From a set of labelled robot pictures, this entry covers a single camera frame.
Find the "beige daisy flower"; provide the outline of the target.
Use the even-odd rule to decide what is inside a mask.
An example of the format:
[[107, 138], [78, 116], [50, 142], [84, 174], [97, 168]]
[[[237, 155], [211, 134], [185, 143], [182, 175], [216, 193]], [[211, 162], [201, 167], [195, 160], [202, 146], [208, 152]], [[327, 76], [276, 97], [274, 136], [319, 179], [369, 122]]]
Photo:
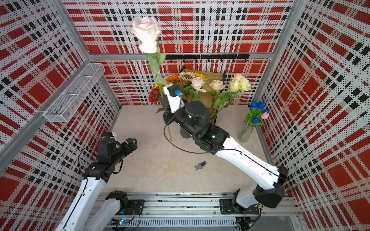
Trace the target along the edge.
[[179, 74], [179, 77], [183, 80], [183, 81], [186, 81], [186, 82], [189, 82], [191, 81], [192, 79], [195, 78], [195, 73], [193, 72], [187, 72], [187, 71], [183, 71]]

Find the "orange flower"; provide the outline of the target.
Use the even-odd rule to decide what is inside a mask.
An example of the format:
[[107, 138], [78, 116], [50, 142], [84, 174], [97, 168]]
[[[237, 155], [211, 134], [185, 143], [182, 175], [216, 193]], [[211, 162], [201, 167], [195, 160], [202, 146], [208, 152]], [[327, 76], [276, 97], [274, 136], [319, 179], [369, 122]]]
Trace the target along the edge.
[[184, 82], [184, 80], [181, 77], [179, 77], [178, 75], [168, 76], [166, 78], [166, 82], [168, 84], [183, 85], [183, 86], [186, 85], [186, 83]]

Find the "white rose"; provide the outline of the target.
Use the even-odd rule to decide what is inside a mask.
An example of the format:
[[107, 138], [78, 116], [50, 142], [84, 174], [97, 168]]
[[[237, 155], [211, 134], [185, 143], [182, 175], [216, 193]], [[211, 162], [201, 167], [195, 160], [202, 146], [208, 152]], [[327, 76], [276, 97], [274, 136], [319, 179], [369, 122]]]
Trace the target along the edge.
[[246, 78], [242, 79], [240, 84], [241, 84], [241, 90], [239, 92], [247, 92], [251, 90], [251, 84]]
[[215, 115], [217, 115], [222, 109], [227, 108], [230, 104], [232, 104], [240, 90], [240, 82], [238, 80], [232, 80], [228, 91], [221, 93], [219, 98], [216, 100]]

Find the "pink tulip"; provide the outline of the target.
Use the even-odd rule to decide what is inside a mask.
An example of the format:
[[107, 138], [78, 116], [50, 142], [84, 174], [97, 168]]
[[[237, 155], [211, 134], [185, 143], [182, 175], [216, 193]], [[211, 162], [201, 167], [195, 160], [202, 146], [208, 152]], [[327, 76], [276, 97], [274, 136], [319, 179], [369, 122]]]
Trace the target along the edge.
[[260, 116], [259, 124], [263, 125], [264, 124], [263, 120], [268, 119], [268, 117], [269, 117], [269, 113], [267, 113], [267, 112], [262, 113], [261, 116]]

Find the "pale pink rose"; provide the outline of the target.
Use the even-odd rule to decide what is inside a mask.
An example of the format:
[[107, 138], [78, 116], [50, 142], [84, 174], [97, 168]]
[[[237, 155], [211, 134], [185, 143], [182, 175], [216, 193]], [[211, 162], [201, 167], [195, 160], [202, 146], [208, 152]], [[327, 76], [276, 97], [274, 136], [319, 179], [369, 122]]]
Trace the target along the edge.
[[156, 79], [156, 84], [161, 84], [161, 98], [167, 99], [163, 87], [167, 85], [166, 80], [160, 75], [160, 66], [164, 63], [166, 54], [159, 49], [158, 21], [154, 17], [135, 17], [132, 25], [132, 33], [140, 40], [139, 50], [146, 54], [150, 64], [150, 70]]

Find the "pale rose pile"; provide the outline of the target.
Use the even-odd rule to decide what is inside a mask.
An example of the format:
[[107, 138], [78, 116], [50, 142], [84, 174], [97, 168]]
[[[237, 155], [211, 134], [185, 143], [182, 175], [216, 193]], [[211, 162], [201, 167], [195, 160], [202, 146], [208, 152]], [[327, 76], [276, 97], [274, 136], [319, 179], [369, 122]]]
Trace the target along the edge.
[[190, 94], [195, 100], [200, 100], [201, 94], [207, 92], [202, 88], [204, 84], [205, 81], [202, 77], [195, 77], [191, 80]]

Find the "cream rose flower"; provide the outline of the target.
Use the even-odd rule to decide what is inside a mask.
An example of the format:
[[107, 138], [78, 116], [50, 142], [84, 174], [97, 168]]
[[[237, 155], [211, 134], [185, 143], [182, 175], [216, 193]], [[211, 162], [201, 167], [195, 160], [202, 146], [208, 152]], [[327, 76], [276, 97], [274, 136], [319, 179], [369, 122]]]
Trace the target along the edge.
[[244, 79], [245, 77], [241, 74], [235, 74], [234, 75], [234, 79], [241, 82], [242, 79]]

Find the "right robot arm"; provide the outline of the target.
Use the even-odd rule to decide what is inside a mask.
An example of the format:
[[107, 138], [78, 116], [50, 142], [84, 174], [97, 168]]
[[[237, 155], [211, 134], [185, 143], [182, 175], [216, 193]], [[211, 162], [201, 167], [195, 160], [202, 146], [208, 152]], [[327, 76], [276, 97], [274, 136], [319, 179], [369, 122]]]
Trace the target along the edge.
[[210, 123], [210, 112], [203, 103], [184, 103], [179, 97], [167, 96], [160, 99], [164, 109], [166, 125], [175, 122], [185, 130], [203, 153], [220, 157], [250, 176], [256, 186], [237, 191], [233, 205], [249, 208], [260, 204], [276, 208], [283, 198], [283, 184], [288, 169], [270, 165], [242, 147], [228, 132]]

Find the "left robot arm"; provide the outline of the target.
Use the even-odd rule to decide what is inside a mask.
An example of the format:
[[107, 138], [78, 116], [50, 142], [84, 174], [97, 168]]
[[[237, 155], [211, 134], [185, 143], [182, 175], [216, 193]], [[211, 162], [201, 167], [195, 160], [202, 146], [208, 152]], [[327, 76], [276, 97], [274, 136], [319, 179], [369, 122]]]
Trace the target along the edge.
[[86, 169], [80, 189], [76, 194], [64, 218], [58, 224], [57, 231], [102, 231], [115, 214], [129, 208], [126, 192], [111, 192], [99, 211], [88, 220], [93, 205], [116, 165], [123, 165], [123, 159], [134, 152], [137, 139], [128, 138], [120, 143], [114, 137], [105, 137], [98, 144], [96, 160]]

